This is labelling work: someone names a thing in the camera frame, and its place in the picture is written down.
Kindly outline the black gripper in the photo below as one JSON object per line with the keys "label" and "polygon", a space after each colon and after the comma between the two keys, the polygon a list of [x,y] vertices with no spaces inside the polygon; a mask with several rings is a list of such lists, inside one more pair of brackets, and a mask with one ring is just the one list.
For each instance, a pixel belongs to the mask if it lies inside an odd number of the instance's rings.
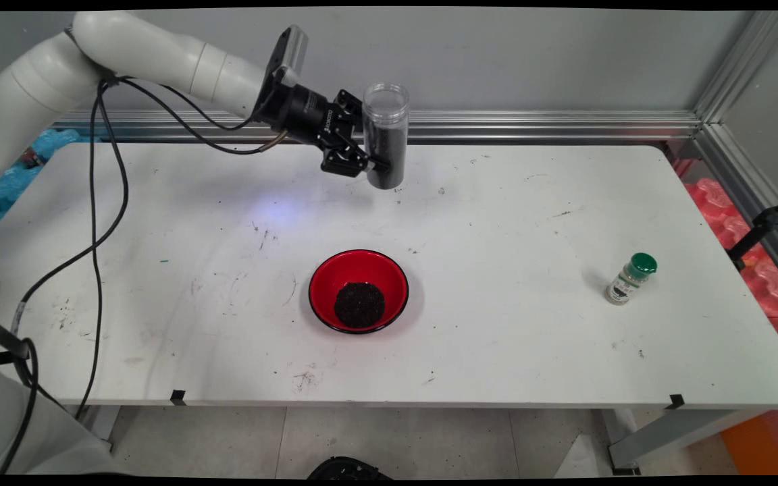
{"label": "black gripper", "polygon": [[389,160],[371,156],[351,136],[336,131],[342,111],[353,132],[364,133],[362,101],[349,91],[340,90],[330,102],[303,85],[290,87],[274,81],[269,88],[269,126],[294,141],[320,147],[321,171],[346,178],[357,178],[362,172],[389,172]]}

